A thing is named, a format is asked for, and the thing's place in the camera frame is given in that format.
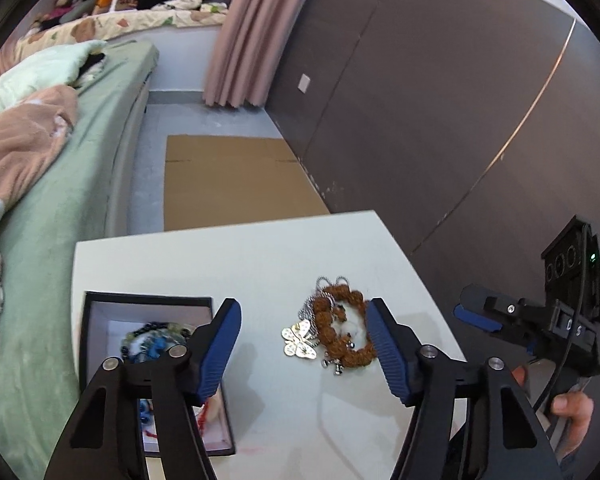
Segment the person's right hand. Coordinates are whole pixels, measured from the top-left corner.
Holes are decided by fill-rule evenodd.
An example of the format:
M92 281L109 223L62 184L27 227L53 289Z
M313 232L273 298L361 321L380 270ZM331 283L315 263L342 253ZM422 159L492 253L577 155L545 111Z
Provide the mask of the person's right hand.
M547 360L536 360L516 367L513 376L521 386L529 402L534 404L548 384L555 364ZM535 411L536 417L545 430L550 429L550 418L557 417L557 426L548 440L555 452L556 460L562 462L573 453L584 440L590 426L594 403L579 386L573 386L566 393L554 396L550 404L550 414L544 413L548 400Z

